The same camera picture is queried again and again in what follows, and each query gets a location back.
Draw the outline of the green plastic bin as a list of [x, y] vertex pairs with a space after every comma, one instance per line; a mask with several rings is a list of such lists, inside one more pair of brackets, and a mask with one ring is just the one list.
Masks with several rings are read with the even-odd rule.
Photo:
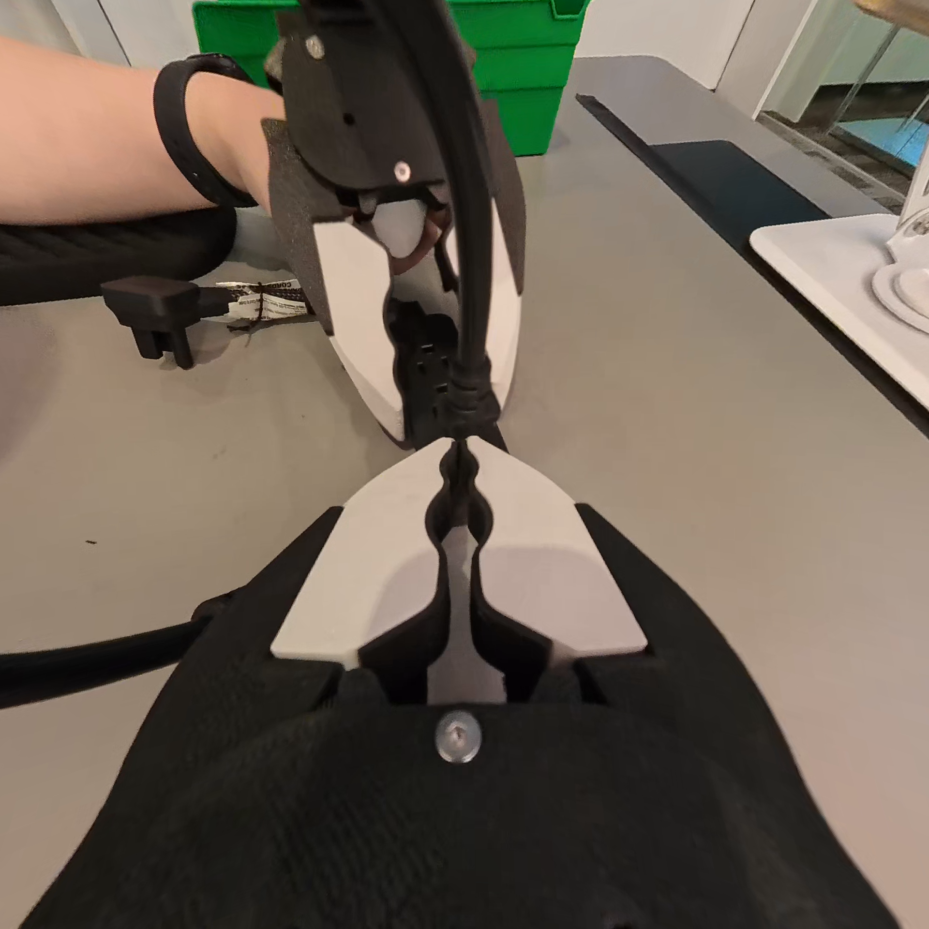
[[[277, 12], [289, 1], [194, 2], [203, 53], [233, 58], [262, 87], [264, 62], [279, 39]], [[582, 34], [587, 1], [449, 1], [450, 13], [476, 53], [474, 77], [494, 100], [517, 157], [547, 152], [562, 93]]]

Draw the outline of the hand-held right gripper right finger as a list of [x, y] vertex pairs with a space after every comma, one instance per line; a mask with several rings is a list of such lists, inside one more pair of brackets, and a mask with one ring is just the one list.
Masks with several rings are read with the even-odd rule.
[[574, 500], [488, 441], [467, 441], [475, 489], [490, 507], [479, 544], [481, 593], [494, 611], [550, 646], [547, 664], [637, 654], [647, 639]]

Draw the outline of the person's left hand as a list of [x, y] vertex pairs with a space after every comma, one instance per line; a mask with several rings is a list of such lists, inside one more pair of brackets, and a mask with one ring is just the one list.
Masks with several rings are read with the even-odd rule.
[[283, 98], [226, 76], [197, 73], [187, 85], [185, 108], [200, 154], [232, 188], [270, 213], [270, 150], [263, 122], [285, 120]]

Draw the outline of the black wristband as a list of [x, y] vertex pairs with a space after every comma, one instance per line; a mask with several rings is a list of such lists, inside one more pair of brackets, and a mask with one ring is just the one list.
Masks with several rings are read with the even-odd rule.
[[252, 85], [238, 62], [223, 54], [200, 53], [169, 62], [153, 87], [153, 113], [165, 151], [194, 189], [218, 207], [251, 208], [257, 201], [229, 183], [203, 156], [194, 141], [187, 113], [188, 84], [198, 74], [218, 75]]

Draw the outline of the document holder with white base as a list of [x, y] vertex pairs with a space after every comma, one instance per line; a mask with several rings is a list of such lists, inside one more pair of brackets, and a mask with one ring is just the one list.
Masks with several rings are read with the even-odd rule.
[[748, 259], [927, 435], [927, 99], [909, 117], [877, 119], [919, 149], [903, 193], [833, 150], [849, 138], [852, 154], [886, 164], [876, 139], [860, 150], [843, 118], [871, 123], [859, 92], [899, 36], [903, 48], [880, 76], [927, 85], [927, 2], [754, 2], [715, 93], [869, 206], [899, 210], [763, 226], [749, 235]]

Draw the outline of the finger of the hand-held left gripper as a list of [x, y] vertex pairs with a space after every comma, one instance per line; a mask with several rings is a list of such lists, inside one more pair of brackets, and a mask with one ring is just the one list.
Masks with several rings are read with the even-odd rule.
[[[521, 294], [510, 261], [496, 201], [492, 196], [493, 209], [493, 278], [490, 314], [485, 340], [487, 357], [491, 364], [491, 385], [501, 411], [511, 393], [517, 362], [518, 340], [521, 324]], [[452, 226], [434, 249], [434, 261], [439, 269], [437, 312], [451, 319], [456, 334], [460, 319], [457, 294], [451, 287], [445, 288], [442, 271], [458, 272], [457, 243]]]
[[322, 222], [313, 225], [313, 233], [331, 346], [377, 423], [396, 443], [404, 444], [397, 350], [386, 324], [392, 288], [389, 251], [370, 224]]

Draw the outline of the black power strip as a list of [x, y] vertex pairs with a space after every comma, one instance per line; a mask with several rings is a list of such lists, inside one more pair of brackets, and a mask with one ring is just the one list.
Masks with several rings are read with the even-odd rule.
[[[200, 287], [141, 276], [107, 283], [102, 295], [117, 321], [132, 331], [142, 357], [159, 360], [169, 354], [183, 370], [194, 364], [188, 329], [202, 319], [249, 324], [313, 316], [323, 321], [320, 300], [307, 296], [296, 280]], [[458, 329], [456, 334], [451, 319], [428, 314], [419, 301], [393, 296], [386, 324], [397, 350], [395, 371], [406, 437], [401, 446], [421, 449], [448, 434], [443, 406]]]

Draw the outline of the person's left forearm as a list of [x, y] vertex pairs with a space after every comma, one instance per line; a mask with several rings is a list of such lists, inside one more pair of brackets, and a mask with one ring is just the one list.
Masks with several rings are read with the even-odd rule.
[[155, 73], [1, 42], [1, 221], [131, 218], [183, 201], [153, 109]]

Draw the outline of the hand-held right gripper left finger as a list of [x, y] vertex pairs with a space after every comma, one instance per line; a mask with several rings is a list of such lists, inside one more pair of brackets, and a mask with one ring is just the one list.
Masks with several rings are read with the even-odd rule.
[[277, 659], [361, 666], [361, 651], [434, 599], [439, 553], [426, 529], [444, 486], [439, 438], [360, 488], [344, 505], [274, 638]]

